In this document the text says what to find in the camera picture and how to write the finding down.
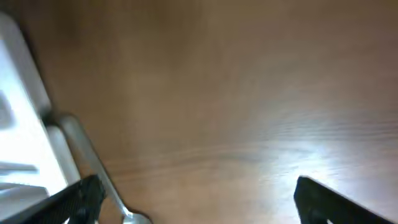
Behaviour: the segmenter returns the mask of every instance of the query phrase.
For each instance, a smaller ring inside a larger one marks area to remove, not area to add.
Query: silver fork
[[[113,198],[116,205],[119,207],[121,213],[123,214],[123,223],[125,224],[152,224],[152,222],[141,213],[134,213],[127,209],[124,205],[122,199],[120,198],[118,191],[113,186],[111,179],[102,162],[98,158],[93,145],[88,138],[83,126],[80,124],[79,120],[73,115],[62,116],[58,124],[65,133],[67,139],[77,148],[88,161],[90,167],[97,173],[99,179],[102,181],[104,188],[108,195]]]

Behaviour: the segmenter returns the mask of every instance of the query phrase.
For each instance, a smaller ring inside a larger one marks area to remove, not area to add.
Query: wooden surface
[[[398,221],[395,1],[1,4],[155,224],[299,223],[300,174]]]

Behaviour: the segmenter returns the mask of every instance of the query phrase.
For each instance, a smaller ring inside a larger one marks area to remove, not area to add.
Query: black plastic part
[[[298,178],[294,200],[302,224],[392,224],[308,177]]]
[[[61,224],[68,218],[71,224],[94,224],[100,215],[104,198],[101,181],[96,175],[91,175],[4,220],[2,224]]]

